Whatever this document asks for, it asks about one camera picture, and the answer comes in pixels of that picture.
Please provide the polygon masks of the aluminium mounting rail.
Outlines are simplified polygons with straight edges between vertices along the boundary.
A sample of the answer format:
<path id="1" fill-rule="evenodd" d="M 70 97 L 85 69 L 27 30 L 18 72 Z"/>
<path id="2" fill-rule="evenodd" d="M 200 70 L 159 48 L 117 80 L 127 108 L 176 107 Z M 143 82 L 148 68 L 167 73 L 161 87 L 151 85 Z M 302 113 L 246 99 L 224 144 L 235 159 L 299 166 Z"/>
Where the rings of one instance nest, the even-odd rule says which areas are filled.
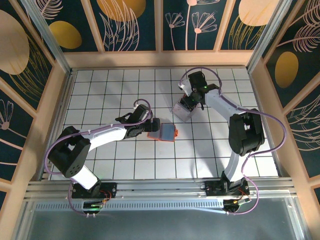
<path id="1" fill-rule="evenodd" d="M 249 183 L 250 196 L 254 199 L 296 197 L 297 192 L 289 177 L 254 177 L 255 187 Z M 149 180 L 116 180 L 116 200 L 184 200 L 205 199 L 203 180 L 198 179 L 149 179 Z M 24 201 L 65 200 L 70 181 L 46 180 L 32 181 L 28 184 Z"/>

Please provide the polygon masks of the aluminium side rail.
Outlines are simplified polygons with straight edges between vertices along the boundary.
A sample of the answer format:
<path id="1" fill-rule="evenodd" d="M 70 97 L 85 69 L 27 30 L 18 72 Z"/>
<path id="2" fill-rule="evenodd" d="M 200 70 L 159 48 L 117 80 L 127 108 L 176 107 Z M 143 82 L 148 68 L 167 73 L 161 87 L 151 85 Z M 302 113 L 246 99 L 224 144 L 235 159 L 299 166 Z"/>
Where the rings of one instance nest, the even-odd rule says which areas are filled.
<path id="1" fill-rule="evenodd" d="M 250 79 L 250 82 L 251 82 L 251 85 L 252 85 L 252 88 L 253 88 L 253 92 L 254 92 L 256 101 L 257 101 L 258 109 L 261 112 L 265 112 L 265 109 L 264 109 L 263 103 L 262 103 L 262 99 L 259 96 L 259 91 L 257 89 L 257 86 L 256 86 L 256 83 L 254 81 L 254 78 L 253 78 L 253 76 L 252 76 L 252 74 L 250 72 L 248 72 L 248 76 L 249 76 L 249 79 Z M 275 148 L 277 145 L 275 145 L 275 143 L 273 141 L 272 133 L 271 133 L 269 125 L 268 125 L 268 123 L 269 123 L 268 120 L 270 118 L 268 118 L 266 116 L 262 116 L 261 119 L 262 119 L 263 131 L 265 133 L 266 139 L 268 141 L 268 146 L 269 146 L 267 148 L 267 150 Z M 272 155 L 272 158 L 273 158 L 273 161 L 274 161 L 278 176 L 279 177 L 284 177 L 286 175 L 286 173 L 284 172 L 284 170 L 283 170 L 283 168 L 281 166 L 281 163 L 280 163 L 279 158 L 278 158 L 277 151 L 276 150 L 275 151 L 271 151 L 270 153 Z"/>
<path id="2" fill-rule="evenodd" d="M 74 88 L 75 74 L 75 71 L 71 69 L 71 72 L 68 73 L 63 80 L 63 84 L 53 111 L 52 120 L 49 125 L 48 134 L 45 138 L 44 153 L 62 132 L 62 127 L 67 115 L 67 108 L 70 103 L 71 94 Z"/>

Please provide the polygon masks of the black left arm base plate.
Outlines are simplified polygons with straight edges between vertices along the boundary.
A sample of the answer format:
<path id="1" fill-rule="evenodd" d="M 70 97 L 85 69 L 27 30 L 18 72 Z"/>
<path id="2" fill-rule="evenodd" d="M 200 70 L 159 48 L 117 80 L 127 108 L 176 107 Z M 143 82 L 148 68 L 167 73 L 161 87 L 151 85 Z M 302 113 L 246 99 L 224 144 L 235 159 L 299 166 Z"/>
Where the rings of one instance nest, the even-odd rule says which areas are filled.
<path id="1" fill-rule="evenodd" d="M 92 188 L 85 189 L 79 183 L 73 185 L 71 198 L 72 199 L 102 199 L 115 198 L 117 193 L 116 182 L 101 182 L 96 183 Z"/>

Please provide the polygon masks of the grey metal panel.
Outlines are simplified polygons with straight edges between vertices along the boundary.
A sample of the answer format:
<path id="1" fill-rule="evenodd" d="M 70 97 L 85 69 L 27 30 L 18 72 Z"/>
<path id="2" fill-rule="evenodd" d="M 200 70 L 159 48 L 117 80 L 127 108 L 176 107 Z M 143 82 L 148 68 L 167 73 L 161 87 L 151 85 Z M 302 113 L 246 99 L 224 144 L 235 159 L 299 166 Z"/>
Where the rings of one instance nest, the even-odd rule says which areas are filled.
<path id="1" fill-rule="evenodd" d="M 119 210 L 84 217 L 65 202 L 23 209 L 14 240 L 312 240 L 285 197 L 263 198 L 244 215 L 203 210 Z"/>

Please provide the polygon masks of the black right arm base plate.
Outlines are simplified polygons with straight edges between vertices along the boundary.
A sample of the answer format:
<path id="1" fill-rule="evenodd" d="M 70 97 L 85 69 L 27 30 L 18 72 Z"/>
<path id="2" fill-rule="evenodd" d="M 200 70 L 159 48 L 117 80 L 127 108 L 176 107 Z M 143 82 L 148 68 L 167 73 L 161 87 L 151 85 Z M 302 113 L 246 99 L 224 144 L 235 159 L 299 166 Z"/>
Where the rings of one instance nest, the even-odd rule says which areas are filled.
<path id="1" fill-rule="evenodd" d="M 244 178 L 235 182 L 208 180 L 204 182 L 204 190 L 207 197 L 250 195 L 248 181 Z"/>

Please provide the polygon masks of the aluminium back rail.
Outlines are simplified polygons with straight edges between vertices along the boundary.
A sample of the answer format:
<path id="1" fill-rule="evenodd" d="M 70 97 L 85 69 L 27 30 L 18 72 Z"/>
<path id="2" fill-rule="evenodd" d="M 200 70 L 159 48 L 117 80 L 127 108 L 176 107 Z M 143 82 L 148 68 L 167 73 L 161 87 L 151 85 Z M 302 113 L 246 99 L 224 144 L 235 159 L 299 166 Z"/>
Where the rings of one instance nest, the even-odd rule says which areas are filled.
<path id="1" fill-rule="evenodd" d="M 110 67 L 73 67 L 73 71 L 84 70 L 151 70 L 151 69 L 192 69 L 192 68 L 210 68 L 210 69 L 246 69 L 244 65 L 209 65 L 209 66 L 110 66 Z"/>

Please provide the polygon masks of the orange plastic card tray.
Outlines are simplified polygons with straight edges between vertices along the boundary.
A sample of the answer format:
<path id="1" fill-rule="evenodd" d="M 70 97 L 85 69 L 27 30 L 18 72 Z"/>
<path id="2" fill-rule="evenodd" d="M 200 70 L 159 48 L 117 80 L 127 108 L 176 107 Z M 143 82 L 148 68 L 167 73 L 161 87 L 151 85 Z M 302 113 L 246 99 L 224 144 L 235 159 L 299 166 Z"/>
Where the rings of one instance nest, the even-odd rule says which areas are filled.
<path id="1" fill-rule="evenodd" d="M 157 141 L 162 141 L 160 140 L 160 132 L 161 132 L 161 128 L 157 131 L 157 132 L 148 132 L 147 133 L 147 137 L 153 140 L 157 140 Z M 175 138 L 178 136 L 178 129 L 176 128 L 175 130 Z"/>

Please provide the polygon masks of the clear acrylic card holder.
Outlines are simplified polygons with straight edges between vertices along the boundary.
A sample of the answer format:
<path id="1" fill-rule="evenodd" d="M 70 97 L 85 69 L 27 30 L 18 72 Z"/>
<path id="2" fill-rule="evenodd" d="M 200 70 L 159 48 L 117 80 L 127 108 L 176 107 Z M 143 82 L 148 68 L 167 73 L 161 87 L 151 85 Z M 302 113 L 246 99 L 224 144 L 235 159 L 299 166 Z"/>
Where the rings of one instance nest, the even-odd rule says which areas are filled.
<path id="1" fill-rule="evenodd" d="M 184 123 L 187 122 L 195 112 L 197 103 L 192 101 L 192 99 L 184 95 L 180 98 L 172 107 L 171 112 L 173 115 L 178 117 Z"/>

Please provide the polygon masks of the grey-blue card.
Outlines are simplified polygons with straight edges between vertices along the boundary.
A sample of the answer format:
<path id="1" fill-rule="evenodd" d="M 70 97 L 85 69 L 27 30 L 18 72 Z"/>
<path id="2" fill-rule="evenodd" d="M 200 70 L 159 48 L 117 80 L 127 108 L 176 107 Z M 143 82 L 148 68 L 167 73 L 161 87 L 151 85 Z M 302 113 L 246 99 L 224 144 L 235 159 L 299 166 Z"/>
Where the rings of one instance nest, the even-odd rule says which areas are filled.
<path id="1" fill-rule="evenodd" d="M 161 141 L 173 142 L 176 137 L 176 127 L 173 123 L 162 123 L 160 128 Z"/>

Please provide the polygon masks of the white gridded table board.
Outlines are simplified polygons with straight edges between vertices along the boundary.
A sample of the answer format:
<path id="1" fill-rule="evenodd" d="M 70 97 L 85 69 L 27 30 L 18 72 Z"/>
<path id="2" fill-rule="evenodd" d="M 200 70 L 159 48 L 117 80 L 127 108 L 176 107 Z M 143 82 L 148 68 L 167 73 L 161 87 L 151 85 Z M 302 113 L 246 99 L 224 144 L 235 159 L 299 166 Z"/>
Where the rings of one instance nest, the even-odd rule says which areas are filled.
<path id="1" fill-rule="evenodd" d="M 198 107 L 187 122 L 172 114 L 183 95 L 178 84 L 184 73 L 183 68 L 77 71 L 63 109 L 63 128 L 109 125 L 142 99 L 155 117 L 178 130 L 173 142 L 142 133 L 105 144 L 89 152 L 86 167 L 102 180 L 220 177 L 231 156 L 228 123 L 211 107 Z"/>

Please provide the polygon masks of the aluminium corner post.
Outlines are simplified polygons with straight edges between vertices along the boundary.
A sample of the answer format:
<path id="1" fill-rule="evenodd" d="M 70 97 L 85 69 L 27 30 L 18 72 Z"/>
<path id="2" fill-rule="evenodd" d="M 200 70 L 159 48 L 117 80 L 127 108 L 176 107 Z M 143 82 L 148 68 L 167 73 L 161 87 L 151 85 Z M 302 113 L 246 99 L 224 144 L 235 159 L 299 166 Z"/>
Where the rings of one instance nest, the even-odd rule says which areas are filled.
<path id="1" fill-rule="evenodd" d="M 41 12 L 39 11 L 38 7 L 34 0 L 21 0 L 21 3 L 25 7 L 26 11 L 29 13 L 30 18 L 33 20 L 35 26 L 43 36 L 43 39 L 47 43 L 49 49 L 53 53 L 55 59 L 62 67 L 63 71 L 70 76 L 71 75 L 71 67 L 69 66 L 64 54 L 58 45 L 55 37 L 53 36 L 52 32 L 49 29 L 49 26 L 45 19 L 42 17 Z"/>
<path id="2" fill-rule="evenodd" d="M 273 11 L 270 20 L 266 27 L 264 28 L 254 50 L 250 60 L 246 66 L 247 73 L 251 75 L 253 70 L 255 69 L 257 63 L 259 62 L 262 54 L 266 50 L 269 42 L 272 40 L 272 37 L 275 35 L 278 30 L 283 18 L 287 14 L 292 0 L 279 0 L 278 4 Z"/>

